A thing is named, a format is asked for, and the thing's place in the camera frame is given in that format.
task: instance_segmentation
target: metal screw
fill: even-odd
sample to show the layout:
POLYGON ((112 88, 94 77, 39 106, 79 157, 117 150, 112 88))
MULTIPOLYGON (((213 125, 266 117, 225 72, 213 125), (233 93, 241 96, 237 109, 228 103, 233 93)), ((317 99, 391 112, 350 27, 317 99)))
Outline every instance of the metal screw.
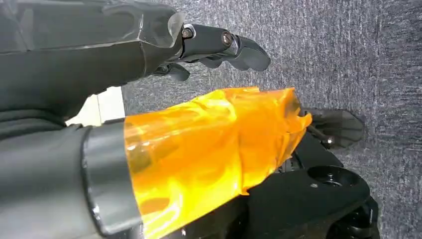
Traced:
POLYGON ((223 39, 224 45, 226 45, 226 46, 230 46, 231 45, 231 34, 230 33, 224 32, 223 33, 223 36, 222 36, 222 39, 223 39))
POLYGON ((190 30, 189 28, 184 28, 182 30, 182 37, 183 38, 190 38, 192 37, 194 34, 192 33, 192 30, 190 30))
POLYGON ((332 143, 334 143, 334 139, 333 139, 332 137, 329 137, 329 138, 327 139, 327 143, 328 143, 328 144, 332 144, 332 143))

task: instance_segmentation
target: robotic arm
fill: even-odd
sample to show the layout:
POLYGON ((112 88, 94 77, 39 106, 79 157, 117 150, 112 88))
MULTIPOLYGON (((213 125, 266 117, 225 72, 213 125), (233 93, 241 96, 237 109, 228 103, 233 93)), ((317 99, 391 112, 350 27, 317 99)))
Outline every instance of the robotic arm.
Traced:
POLYGON ((0 238, 379 238, 368 185, 325 149, 362 123, 308 109, 308 127, 291 89, 65 125, 110 86, 188 79, 181 62, 263 71, 253 40, 137 0, 0 1, 0 29, 0 238))

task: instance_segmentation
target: orange tape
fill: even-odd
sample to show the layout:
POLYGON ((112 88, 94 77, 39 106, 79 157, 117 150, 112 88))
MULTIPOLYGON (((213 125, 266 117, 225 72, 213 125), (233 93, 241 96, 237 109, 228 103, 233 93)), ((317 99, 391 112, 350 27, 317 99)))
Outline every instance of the orange tape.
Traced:
POLYGON ((302 139, 294 89, 216 90, 127 117, 126 155, 147 239, 216 209, 274 172, 302 139))

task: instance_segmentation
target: black mount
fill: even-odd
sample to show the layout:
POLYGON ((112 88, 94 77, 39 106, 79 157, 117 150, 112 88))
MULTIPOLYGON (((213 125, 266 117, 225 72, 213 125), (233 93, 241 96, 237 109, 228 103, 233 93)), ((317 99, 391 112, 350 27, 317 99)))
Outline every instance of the black mount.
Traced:
POLYGON ((370 196, 367 183, 343 168, 310 133, 293 157, 249 194, 164 238, 380 238, 378 204, 370 196))

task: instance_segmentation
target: gray carpet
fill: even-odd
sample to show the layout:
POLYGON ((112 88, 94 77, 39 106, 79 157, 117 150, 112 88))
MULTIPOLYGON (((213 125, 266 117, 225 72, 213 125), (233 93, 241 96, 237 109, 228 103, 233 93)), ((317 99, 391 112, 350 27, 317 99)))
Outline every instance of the gray carpet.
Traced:
POLYGON ((307 107, 348 109, 365 138, 334 152, 370 184, 384 239, 422 238, 422 1, 174 0, 187 21, 259 42, 263 73, 188 65, 188 82, 147 78, 123 87, 126 114, 168 107, 216 88, 296 87, 307 107))

